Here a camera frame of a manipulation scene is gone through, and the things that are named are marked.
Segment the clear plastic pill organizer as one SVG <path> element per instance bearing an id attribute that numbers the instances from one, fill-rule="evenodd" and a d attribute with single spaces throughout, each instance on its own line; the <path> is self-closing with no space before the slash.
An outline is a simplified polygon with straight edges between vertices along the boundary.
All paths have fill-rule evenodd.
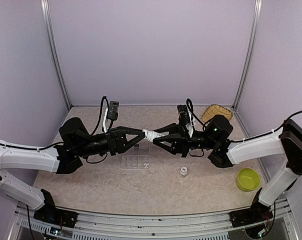
<path id="1" fill-rule="evenodd" d="M 138 143 L 121 155 L 120 167 L 122 169 L 144 170 L 144 163 L 150 164 L 150 144 L 148 143 Z"/>

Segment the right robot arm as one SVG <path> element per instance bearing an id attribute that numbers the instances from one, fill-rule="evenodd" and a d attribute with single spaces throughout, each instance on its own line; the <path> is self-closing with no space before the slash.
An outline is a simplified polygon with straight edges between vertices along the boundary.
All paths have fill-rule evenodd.
<path id="1" fill-rule="evenodd" d="M 259 191 L 247 218 L 257 222 L 266 214 L 266 208 L 302 176 L 302 128 L 286 119 L 277 129 L 243 140 L 229 140 L 233 127 L 222 115 L 214 116 L 203 131 L 192 130 L 183 122 L 160 129 L 168 135 L 157 135 L 153 144 L 171 154 L 185 157 L 189 150 L 210 150 L 208 159 L 218 168 L 229 168 L 244 161 L 271 155 L 285 155 L 286 163 Z"/>

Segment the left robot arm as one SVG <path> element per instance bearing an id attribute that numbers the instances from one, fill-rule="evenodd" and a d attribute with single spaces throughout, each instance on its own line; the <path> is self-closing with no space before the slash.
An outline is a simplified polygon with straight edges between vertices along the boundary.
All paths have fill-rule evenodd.
<path id="1" fill-rule="evenodd" d="M 59 130 L 62 142 L 46 147 L 13 145 L 0 140 L 0 193 L 40 210 L 49 222 L 61 217 L 48 191 L 34 188 L 8 172 L 9 169 L 31 169 L 55 174 L 71 174 L 80 168 L 83 159 L 93 155 L 112 156 L 124 153 L 146 136 L 146 131 L 115 127 L 92 135 L 80 118 L 71 118 Z"/>

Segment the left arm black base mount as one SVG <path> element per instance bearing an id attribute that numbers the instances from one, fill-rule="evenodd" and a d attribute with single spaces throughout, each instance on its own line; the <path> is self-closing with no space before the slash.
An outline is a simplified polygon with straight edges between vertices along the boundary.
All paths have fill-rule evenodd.
<path id="1" fill-rule="evenodd" d="M 36 220 L 67 228 L 74 228 L 77 218 L 76 212 L 57 208 L 52 203 L 44 203 L 44 206 L 34 213 Z"/>

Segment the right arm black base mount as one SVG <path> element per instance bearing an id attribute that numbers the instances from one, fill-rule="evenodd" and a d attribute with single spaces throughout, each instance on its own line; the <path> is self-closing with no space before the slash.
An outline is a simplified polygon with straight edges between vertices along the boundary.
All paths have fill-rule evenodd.
<path id="1" fill-rule="evenodd" d="M 231 211 L 229 213 L 232 227 L 241 227 L 262 222 L 267 218 L 273 218 L 271 207 L 267 207 L 260 202 L 253 202 L 249 208 Z"/>

